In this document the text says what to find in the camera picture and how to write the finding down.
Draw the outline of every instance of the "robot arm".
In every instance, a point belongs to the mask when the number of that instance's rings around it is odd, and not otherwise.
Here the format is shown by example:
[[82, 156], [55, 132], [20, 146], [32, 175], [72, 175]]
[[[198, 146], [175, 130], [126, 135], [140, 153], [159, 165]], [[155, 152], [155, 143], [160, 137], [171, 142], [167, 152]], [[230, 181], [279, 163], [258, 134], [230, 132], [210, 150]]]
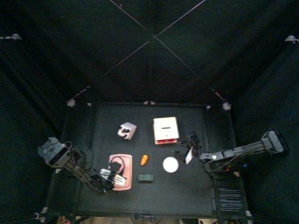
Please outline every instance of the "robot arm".
[[60, 143], [56, 137], [49, 137], [48, 141], [39, 147], [39, 155], [51, 168], [64, 168], [88, 187], [99, 193], [107, 193], [115, 187], [115, 175], [90, 173], [80, 165], [84, 154], [73, 149], [71, 143]]
[[214, 153], [202, 153], [200, 161], [204, 163], [204, 170], [208, 173], [231, 172], [239, 170], [239, 158], [243, 158], [248, 155], [256, 155], [264, 152], [276, 154], [284, 152], [286, 150], [286, 141], [280, 136], [279, 132], [268, 131], [262, 136], [259, 142], [239, 146], [230, 150], [222, 150]]
[[280, 153], [286, 150], [286, 142], [280, 134], [276, 131], [268, 131], [259, 142], [251, 143], [244, 146], [239, 146], [230, 150], [222, 150], [214, 153], [202, 153], [200, 161], [220, 161], [227, 158], [234, 158], [246, 155], [254, 155], [262, 152], [270, 152], [271, 154]]

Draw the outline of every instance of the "black curtain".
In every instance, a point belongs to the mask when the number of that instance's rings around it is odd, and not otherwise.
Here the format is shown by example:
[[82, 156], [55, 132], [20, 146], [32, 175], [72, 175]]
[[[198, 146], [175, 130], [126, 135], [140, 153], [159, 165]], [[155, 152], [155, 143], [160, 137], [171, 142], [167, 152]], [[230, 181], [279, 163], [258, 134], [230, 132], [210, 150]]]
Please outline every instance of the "black curtain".
[[258, 141], [278, 130], [290, 151], [251, 158], [246, 187], [251, 212], [259, 223], [299, 221], [299, 45], [290, 44], [240, 96], [234, 109], [239, 144]]
[[31, 223], [45, 205], [52, 170], [37, 155], [37, 146], [47, 137], [60, 137], [65, 107], [60, 92], [17, 42], [1, 40], [0, 223]]

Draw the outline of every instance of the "cable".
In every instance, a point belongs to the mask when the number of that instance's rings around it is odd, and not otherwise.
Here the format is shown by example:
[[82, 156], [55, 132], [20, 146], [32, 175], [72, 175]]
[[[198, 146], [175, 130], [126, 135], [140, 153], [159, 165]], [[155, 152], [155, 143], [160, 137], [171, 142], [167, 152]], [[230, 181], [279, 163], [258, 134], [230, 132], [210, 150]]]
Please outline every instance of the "cable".
[[122, 162], [123, 162], [123, 166], [124, 166], [124, 168], [122, 169], [122, 171], [119, 171], [119, 174], [120, 174], [120, 173], [123, 174], [123, 173], [124, 173], [124, 170], [126, 170], [126, 168], [127, 168], [126, 161], [124, 161], [124, 159], [123, 159], [122, 157], [112, 157], [112, 159], [110, 160], [110, 163], [114, 162], [115, 158], [120, 158], [120, 160], [122, 160]]

